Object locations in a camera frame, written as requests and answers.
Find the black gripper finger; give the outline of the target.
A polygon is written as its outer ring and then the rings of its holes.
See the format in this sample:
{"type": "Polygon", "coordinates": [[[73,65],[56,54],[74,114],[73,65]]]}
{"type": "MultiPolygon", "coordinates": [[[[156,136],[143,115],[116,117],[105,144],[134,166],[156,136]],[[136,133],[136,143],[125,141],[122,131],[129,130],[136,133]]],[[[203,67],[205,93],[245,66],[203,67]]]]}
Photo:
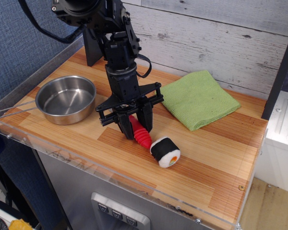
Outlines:
{"type": "Polygon", "coordinates": [[[150,132],[153,128],[153,106],[150,102],[147,102],[140,106],[136,112],[138,121],[140,124],[150,132]]]}
{"type": "Polygon", "coordinates": [[[117,124],[127,139],[134,140],[132,124],[127,114],[117,114],[117,124]]]}

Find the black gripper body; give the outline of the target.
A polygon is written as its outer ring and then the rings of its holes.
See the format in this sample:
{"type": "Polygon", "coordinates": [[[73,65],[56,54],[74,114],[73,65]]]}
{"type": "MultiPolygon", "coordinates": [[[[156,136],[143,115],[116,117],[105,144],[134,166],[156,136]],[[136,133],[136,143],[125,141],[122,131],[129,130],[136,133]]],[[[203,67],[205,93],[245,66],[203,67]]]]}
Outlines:
{"type": "Polygon", "coordinates": [[[152,106],[163,101],[159,82],[140,86],[136,74],[136,66],[123,70],[114,70],[105,66],[112,95],[96,107],[103,126],[117,122],[114,111],[120,105],[127,105],[124,109],[128,115],[136,113],[140,106],[150,102],[152,106]]]}

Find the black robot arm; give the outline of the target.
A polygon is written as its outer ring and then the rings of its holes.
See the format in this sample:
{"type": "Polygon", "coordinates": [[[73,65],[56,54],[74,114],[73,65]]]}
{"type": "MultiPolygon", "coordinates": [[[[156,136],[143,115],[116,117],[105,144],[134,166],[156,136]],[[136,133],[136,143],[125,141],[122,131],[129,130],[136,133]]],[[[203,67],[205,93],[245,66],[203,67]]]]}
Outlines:
{"type": "Polygon", "coordinates": [[[103,126],[116,123],[128,139],[133,139],[129,116],[136,114],[140,124],[151,131],[153,106],[163,101],[161,84],[139,85],[138,79],[147,77],[151,68],[141,75],[136,58],[149,62],[141,55],[139,38],[120,0],[54,0],[52,11],[71,26],[85,26],[92,31],[107,62],[105,70],[111,96],[96,107],[103,126]]]}

